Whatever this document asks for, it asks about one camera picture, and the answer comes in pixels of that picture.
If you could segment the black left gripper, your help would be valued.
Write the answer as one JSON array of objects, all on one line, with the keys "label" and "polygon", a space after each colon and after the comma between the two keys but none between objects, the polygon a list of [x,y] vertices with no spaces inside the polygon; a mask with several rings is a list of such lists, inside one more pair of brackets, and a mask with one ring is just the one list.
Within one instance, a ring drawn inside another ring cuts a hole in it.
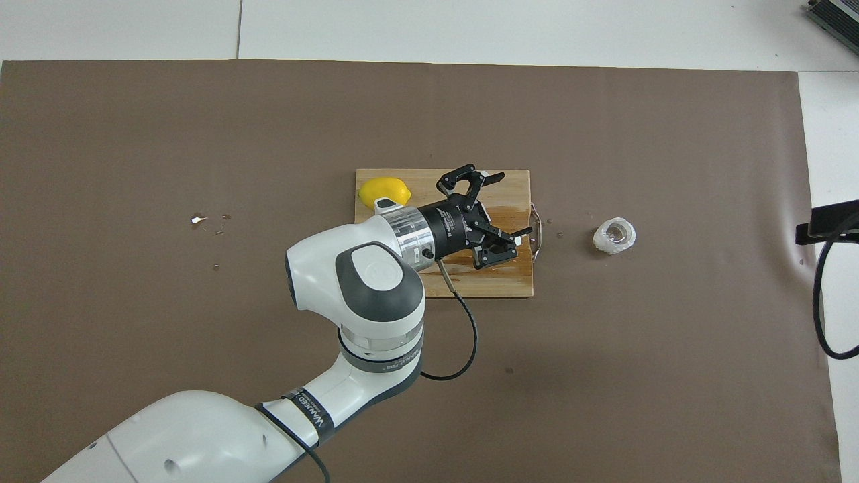
[{"label": "black left gripper", "polygon": [[[478,171],[472,163],[439,177],[436,189],[447,199],[419,208],[432,233],[432,253],[436,260],[472,248],[473,266],[482,270],[518,257],[519,245],[534,229],[528,227],[507,233],[490,224],[490,215],[478,201],[483,187],[496,184],[504,177],[503,172],[487,174]],[[468,183],[464,194],[455,190],[461,181]]]}]

